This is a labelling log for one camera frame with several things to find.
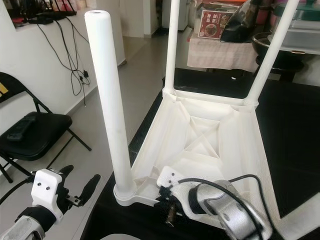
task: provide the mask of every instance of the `black tabletop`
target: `black tabletop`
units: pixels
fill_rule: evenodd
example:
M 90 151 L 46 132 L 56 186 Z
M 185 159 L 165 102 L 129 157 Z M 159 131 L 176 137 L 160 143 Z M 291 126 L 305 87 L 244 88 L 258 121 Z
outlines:
M 253 80 L 232 79 L 219 73 L 176 68 L 175 89 L 245 98 Z M 156 97 L 129 145 L 134 162 L 161 104 Z M 283 217 L 320 192 L 320 87 L 268 80 L 256 109 L 280 215 Z M 174 227 L 164 224 L 166 212 L 141 203 L 123 207 L 113 195 L 112 175 L 97 200 L 81 236 L 101 239 L 128 234 L 139 239 L 228 239 L 224 231 L 197 221 L 177 217 Z M 282 239 L 273 234 L 272 239 Z M 320 239 L 320 228 L 301 238 Z

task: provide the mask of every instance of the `black folding chair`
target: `black folding chair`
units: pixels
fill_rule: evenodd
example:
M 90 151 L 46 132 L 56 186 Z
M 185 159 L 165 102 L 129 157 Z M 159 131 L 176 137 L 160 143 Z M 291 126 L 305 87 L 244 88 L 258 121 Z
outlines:
M 72 124 L 70 116 L 52 113 L 52 111 L 50 111 L 49 108 L 33 95 L 19 80 L 11 75 L 0 72 L 0 104 L 22 92 L 28 93 L 33 98 L 36 111 L 30 112 L 26 117 L 35 118 L 35 121 L 30 124 L 23 134 L 23 138 L 19 141 L 8 139 L 8 135 L 14 131 L 17 124 L 19 124 L 23 118 L 0 136 L 0 157 L 7 161 L 7 164 L 4 166 L 0 164 L 0 171 L 9 183 L 12 183 L 13 180 L 5 171 L 5 167 L 8 164 L 11 164 L 28 177 L 32 177 L 32 174 L 29 171 L 14 160 L 35 161 L 40 159 L 66 131 L 72 136 L 50 162 L 47 169 L 54 163 L 73 138 L 76 138 L 86 149 L 91 151 L 91 148 L 69 129 Z M 47 112 L 41 112 L 39 106 Z

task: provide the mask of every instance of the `white tube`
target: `white tube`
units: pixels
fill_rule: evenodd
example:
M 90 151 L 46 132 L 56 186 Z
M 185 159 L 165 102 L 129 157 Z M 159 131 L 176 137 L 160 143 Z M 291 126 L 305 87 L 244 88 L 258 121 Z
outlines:
M 163 94 L 174 93 L 180 0 L 171 0 L 168 52 L 166 56 Z
M 108 136 L 115 193 L 128 199 L 137 186 L 131 173 L 111 17 L 106 11 L 92 10 L 84 18 Z
M 299 0 L 289 0 L 287 2 L 280 23 L 270 43 L 270 47 L 266 52 L 264 60 L 261 64 L 260 70 L 255 77 L 248 96 L 244 99 L 245 104 L 254 106 L 257 106 L 259 104 L 258 98 L 261 94 L 262 89 L 264 88 L 272 66 L 274 65 L 274 62 L 278 56 L 278 52 L 285 39 L 288 28 L 297 9 L 298 3 Z

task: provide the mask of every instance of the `tiled floor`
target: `tiled floor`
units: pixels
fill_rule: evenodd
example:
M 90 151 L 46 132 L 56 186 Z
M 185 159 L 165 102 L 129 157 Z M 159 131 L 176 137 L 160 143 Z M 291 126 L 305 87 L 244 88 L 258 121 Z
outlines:
M 189 33 L 190 30 L 187 29 L 178 36 L 176 58 L 178 68 L 187 67 L 188 43 L 186 40 Z M 119 78 L 127 139 L 130 142 L 161 90 L 162 78 L 165 75 L 168 37 L 158 36 L 148 40 L 125 38 L 124 42 L 128 59 L 127 64 L 119 69 Z M 68 211 L 63 222 L 46 233 L 46 240 L 80 239 L 92 207 L 113 171 L 98 91 L 87 99 L 86 107 L 80 107 L 72 115 L 72 119 L 71 129 L 92 147 L 92 151 L 87 151 L 73 139 L 52 168 L 59 170 L 64 166 L 74 165 L 74 170 L 65 182 L 65 187 L 70 190 L 71 195 L 80 194 L 83 186 L 94 174 L 100 174 L 102 178 L 91 200 L 84 207 L 74 207 Z M 19 163 L 29 171 L 45 168 L 68 137 L 69 135 L 65 134 L 42 159 L 34 162 L 19 161 Z M 10 168 L 9 174 L 14 179 L 14 184 L 25 178 L 22 173 L 13 168 Z M 12 186 L 1 177 L 1 196 Z M 10 228 L 18 214 L 32 205 L 31 188 L 31 184 L 23 185 L 1 205 L 0 233 Z M 107 239 L 124 238 L 117 235 Z

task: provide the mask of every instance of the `black chair backrest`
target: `black chair backrest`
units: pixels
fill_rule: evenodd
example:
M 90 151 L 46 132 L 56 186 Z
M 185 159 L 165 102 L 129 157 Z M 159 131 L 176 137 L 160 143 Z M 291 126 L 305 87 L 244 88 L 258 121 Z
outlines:
M 28 89 L 18 79 L 0 72 L 0 103 L 24 91 Z
M 48 113 L 52 113 L 52 111 L 50 111 L 50 109 L 35 95 L 33 95 L 33 93 L 30 92 L 18 79 L 4 72 L 0 72 L 0 104 L 22 92 L 28 93 L 33 98 L 33 102 L 38 113 L 40 112 L 39 105 Z

